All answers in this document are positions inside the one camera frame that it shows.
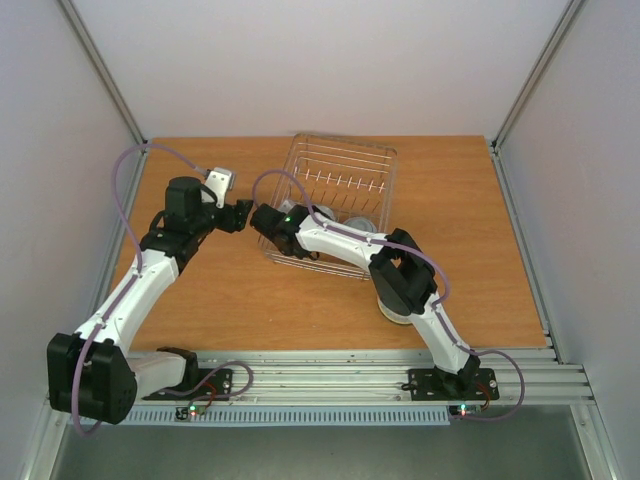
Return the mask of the red patterned bowl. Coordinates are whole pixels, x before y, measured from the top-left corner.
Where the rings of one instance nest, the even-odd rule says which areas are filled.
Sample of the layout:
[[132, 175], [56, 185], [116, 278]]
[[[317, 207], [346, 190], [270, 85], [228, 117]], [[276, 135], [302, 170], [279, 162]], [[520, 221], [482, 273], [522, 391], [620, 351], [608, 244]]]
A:
[[313, 208], [315, 211], [317, 211], [319, 214], [323, 215], [324, 217], [330, 219], [331, 221], [335, 221], [336, 220], [336, 216], [333, 212], [332, 209], [330, 209], [328, 206], [325, 205], [319, 205], [319, 204], [314, 204]]

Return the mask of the blue floral bowl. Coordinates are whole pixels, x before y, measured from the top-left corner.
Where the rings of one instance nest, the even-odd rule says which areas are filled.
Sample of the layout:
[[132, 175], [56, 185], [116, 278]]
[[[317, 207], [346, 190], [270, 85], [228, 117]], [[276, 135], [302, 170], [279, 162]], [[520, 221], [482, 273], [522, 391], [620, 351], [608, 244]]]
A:
[[369, 218], [364, 216], [349, 217], [342, 223], [342, 225], [351, 233], [359, 235], [376, 234], [378, 232], [376, 225]]

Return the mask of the yellow sun bowl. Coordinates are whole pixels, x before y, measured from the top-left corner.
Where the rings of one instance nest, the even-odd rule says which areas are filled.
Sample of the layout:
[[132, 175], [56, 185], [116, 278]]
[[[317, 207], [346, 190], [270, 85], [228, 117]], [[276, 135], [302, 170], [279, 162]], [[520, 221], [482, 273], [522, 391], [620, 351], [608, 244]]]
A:
[[389, 307], [387, 307], [380, 298], [377, 298], [377, 304], [382, 315], [390, 322], [400, 326], [410, 326], [411, 319], [408, 316], [400, 315]]

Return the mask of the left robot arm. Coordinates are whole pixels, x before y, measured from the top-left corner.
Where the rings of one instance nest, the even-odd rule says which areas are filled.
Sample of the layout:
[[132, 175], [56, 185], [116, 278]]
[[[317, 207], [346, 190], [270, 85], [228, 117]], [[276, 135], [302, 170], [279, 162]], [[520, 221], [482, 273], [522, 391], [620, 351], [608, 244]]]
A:
[[96, 426], [123, 421], [134, 404], [155, 395], [194, 399], [209, 376], [195, 353], [161, 347], [138, 359], [128, 354], [142, 323], [179, 278], [212, 232], [244, 229], [250, 200], [225, 201], [235, 175], [215, 168], [205, 179], [173, 178], [164, 207], [135, 242], [135, 259], [120, 283], [72, 334], [56, 334], [46, 351], [49, 400], [67, 412], [77, 432], [85, 419]]

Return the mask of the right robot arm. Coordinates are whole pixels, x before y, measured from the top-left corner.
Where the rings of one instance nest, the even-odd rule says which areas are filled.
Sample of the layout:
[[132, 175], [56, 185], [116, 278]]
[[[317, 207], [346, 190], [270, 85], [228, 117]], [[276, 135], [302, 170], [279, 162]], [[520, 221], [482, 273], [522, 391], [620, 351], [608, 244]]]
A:
[[367, 272], [381, 312], [390, 320], [411, 324], [428, 347], [436, 391], [461, 399], [475, 388], [480, 360], [443, 308], [438, 269], [406, 231], [365, 232], [303, 205], [281, 212], [262, 204], [250, 225], [284, 256], [306, 259], [324, 254]]

